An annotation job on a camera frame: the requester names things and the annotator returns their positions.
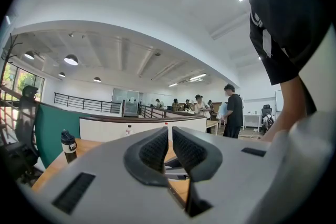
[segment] person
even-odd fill
[[[211,120],[210,116],[210,106],[202,101],[203,96],[201,95],[196,95],[196,104],[195,104],[195,114],[203,115],[206,116],[207,120]],[[211,134],[211,127],[206,129],[206,132]]]
[[[224,115],[226,126],[223,136],[238,138],[240,127],[243,125],[243,102],[240,96],[235,92],[235,87],[228,84],[224,88],[229,96],[227,102],[227,112]]]
[[[173,111],[179,111],[180,110],[180,104],[179,104],[179,102],[177,101],[176,98],[174,99],[174,103],[173,103],[172,107],[173,107]]]
[[[163,107],[164,107],[163,102],[160,101],[159,99],[156,99],[156,107],[157,107],[157,108],[163,108]]]
[[[185,100],[185,103],[183,105],[183,110],[190,109],[190,107],[189,107],[189,101],[190,101],[189,99]]]
[[[208,105],[210,106],[210,119],[212,119],[212,114],[215,112],[214,105],[212,104],[212,101],[209,100]]]
[[[299,71],[333,26],[320,0],[249,2],[250,39],[271,84],[280,84],[283,95],[282,113],[262,138],[271,142],[278,131],[290,129],[306,112],[316,110]]]

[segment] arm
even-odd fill
[[[281,83],[281,90],[284,108],[262,141],[271,142],[278,131],[289,130],[294,123],[306,116],[305,96],[300,78],[297,76]]]
[[[225,118],[229,117],[233,113],[233,110],[228,110],[227,113],[224,115]]]
[[[195,110],[195,114],[199,114],[199,110],[198,110],[197,104],[195,105],[194,110]]]
[[[229,117],[233,113],[234,110],[235,110],[235,104],[232,98],[229,97],[229,99],[227,100],[227,112],[224,115],[224,118],[226,119],[227,117]]]
[[[208,104],[205,104],[205,109],[204,109],[204,111],[210,111],[210,110],[211,110],[210,106],[209,106]]]

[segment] white shirt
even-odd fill
[[[210,106],[208,104],[204,103],[204,102],[202,102],[201,104],[196,103],[195,104],[195,114],[206,116],[209,119],[210,118],[209,111],[200,111],[199,110],[200,108],[207,109],[209,107]]]

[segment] glass door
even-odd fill
[[[137,91],[127,91],[127,98],[125,102],[125,113],[126,114],[138,114],[138,103],[139,103],[139,92]]]

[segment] whiteboard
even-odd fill
[[[277,112],[282,111],[284,107],[284,97],[282,96],[282,91],[275,91],[275,104]]]

